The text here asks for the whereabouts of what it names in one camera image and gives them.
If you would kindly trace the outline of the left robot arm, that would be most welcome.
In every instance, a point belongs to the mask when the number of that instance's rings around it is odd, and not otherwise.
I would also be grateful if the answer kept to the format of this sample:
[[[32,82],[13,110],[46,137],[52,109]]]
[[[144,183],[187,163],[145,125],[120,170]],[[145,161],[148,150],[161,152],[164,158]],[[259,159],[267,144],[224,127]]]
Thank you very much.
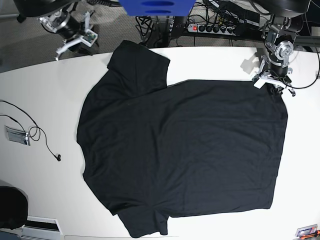
[[[303,27],[303,15],[308,0],[251,0],[252,11],[230,0],[89,0],[88,4],[123,7],[129,16],[153,23],[157,40],[167,45],[169,39],[179,38],[183,32],[229,32],[233,36],[248,37],[261,32],[268,52],[265,62],[270,74],[288,80],[289,57],[294,42]]]

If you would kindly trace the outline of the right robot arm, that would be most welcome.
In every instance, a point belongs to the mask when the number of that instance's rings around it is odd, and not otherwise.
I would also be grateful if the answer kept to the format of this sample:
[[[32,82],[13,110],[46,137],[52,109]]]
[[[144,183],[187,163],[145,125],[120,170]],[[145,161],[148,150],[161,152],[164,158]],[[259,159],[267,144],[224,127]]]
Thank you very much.
[[[83,14],[83,20],[77,21],[73,16],[78,0],[15,0],[19,15],[24,18],[38,18],[41,26],[50,34],[58,34],[65,45],[57,49],[56,60],[70,50],[79,55],[90,55],[82,37],[90,28],[90,12]]]

